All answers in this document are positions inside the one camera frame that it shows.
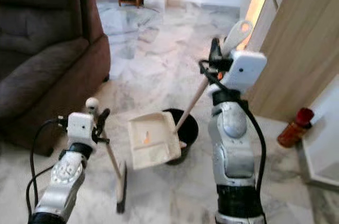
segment wooden handle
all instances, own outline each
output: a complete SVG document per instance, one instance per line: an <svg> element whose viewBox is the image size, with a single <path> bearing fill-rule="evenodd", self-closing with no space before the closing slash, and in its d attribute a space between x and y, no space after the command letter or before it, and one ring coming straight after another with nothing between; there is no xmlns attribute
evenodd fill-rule
<svg viewBox="0 0 339 224"><path fill-rule="evenodd" d="M204 77L203 81L201 82L197 92L195 93L195 96L193 97L189 107L185 110L185 112L182 114L182 116L180 117L179 122L177 123L177 125L175 126L175 130L174 133L177 133L178 130L180 129L181 125L184 123L184 121L186 120L186 118L189 116L192 108L195 106L196 102L198 101L198 99L200 98L200 96L202 95L203 91L205 91L206 87L208 86L208 79L206 77Z"/></svg>

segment marble floor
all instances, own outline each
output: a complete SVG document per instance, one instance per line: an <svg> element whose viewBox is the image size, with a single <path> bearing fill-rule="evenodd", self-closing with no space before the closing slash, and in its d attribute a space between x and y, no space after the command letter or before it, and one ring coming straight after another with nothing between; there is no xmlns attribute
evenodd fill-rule
<svg viewBox="0 0 339 224"><path fill-rule="evenodd" d="M112 80L100 87L96 97L102 107L112 111L106 130L116 156L127 161L126 212L121 216L115 212L115 178L105 148L99 145L68 223L214 223L217 194L207 131L211 100L203 95L194 107L199 136L187 160L178 166L134 171L126 121L169 107L184 109L202 79L197 61L208 56L212 37L222 37L230 30L237 13L194 4L166 12L119 7L107 0L97 0L97 5L110 40ZM265 118L258 122L267 144L262 188L267 222L339 223L339 195L306 186L295 149L277 144L276 137L286 124ZM248 132L258 166L260 144L252 127ZM0 222L25 223L29 153L0 144ZM37 170L54 163L65 145L63 137L50 158L36 156ZM40 194L48 181L48 175L39 179Z"/></svg>

